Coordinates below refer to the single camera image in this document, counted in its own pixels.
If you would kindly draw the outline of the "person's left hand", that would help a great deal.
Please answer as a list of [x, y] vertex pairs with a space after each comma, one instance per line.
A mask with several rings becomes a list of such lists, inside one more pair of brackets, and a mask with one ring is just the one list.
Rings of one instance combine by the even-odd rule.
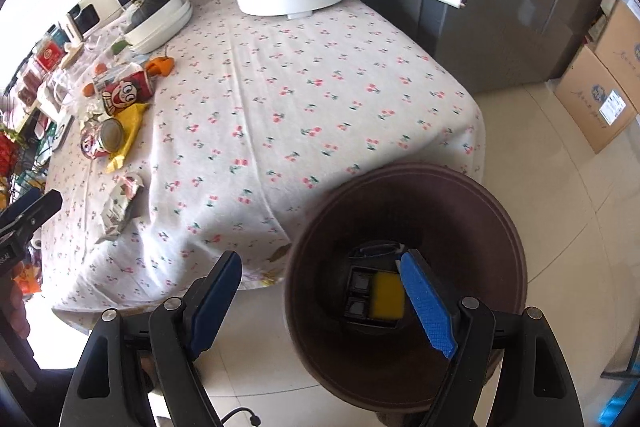
[[12, 274], [9, 277], [9, 294], [1, 300], [2, 312], [6, 321], [11, 325], [13, 332], [26, 340], [30, 334], [30, 325], [26, 317], [26, 308], [21, 287], [15, 279], [23, 272], [24, 263], [14, 265]]

